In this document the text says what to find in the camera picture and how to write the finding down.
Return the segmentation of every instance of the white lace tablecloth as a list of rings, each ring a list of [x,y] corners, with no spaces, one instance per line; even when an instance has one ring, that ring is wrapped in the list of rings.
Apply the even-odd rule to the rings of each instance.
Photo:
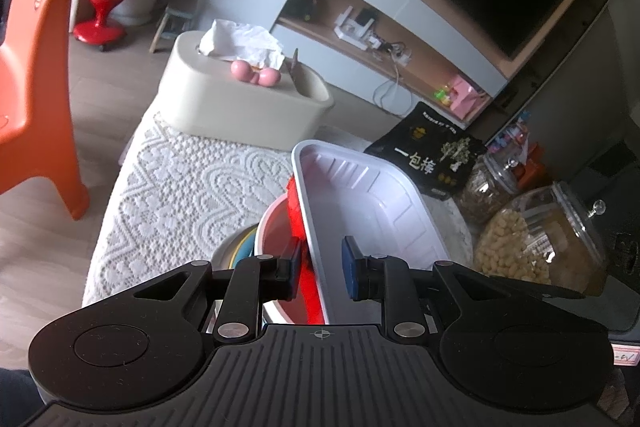
[[[330,127],[316,137],[360,151],[369,144]],[[210,259],[229,235],[260,220],[291,175],[290,153],[183,134],[152,104],[113,187],[82,304]],[[468,258],[471,241],[455,204],[424,199],[452,259]]]

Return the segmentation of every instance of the tissue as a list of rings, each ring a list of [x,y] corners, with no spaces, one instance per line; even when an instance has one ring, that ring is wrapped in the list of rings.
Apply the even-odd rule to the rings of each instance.
[[[200,53],[220,60],[246,60],[254,68],[279,70],[282,45],[266,29],[215,19],[199,45]]]

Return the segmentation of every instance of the jar lid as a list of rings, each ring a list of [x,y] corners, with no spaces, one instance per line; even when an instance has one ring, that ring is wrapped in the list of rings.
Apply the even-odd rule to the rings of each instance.
[[[600,264],[606,261],[606,250],[600,238],[600,234],[593,226],[593,219],[596,214],[604,213],[605,205],[602,201],[594,204],[594,211],[588,212],[582,202],[569,188],[566,182],[554,182],[551,185],[556,200],[562,206],[562,211],[577,235],[585,244],[593,258]]]
[[[511,172],[511,165],[500,165],[496,160],[494,155],[485,154],[482,156],[482,161],[486,165],[486,168],[491,172],[491,175],[495,178],[495,180],[504,187],[504,189],[510,194],[517,194],[518,191],[518,181],[516,176]]]

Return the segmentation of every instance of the beige tissue box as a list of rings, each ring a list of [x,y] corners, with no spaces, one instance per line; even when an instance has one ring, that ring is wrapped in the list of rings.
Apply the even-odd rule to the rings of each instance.
[[[204,32],[178,36],[158,90],[162,118],[175,129],[290,151],[313,137],[334,99],[322,78],[298,63],[295,82],[286,64],[274,87],[236,80],[230,63],[198,52]]]

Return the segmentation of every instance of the black snack bag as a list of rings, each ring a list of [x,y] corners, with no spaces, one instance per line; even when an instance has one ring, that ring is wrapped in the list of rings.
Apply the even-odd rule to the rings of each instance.
[[[418,102],[409,116],[365,152],[401,168],[422,194],[446,200],[462,190],[486,147]]]

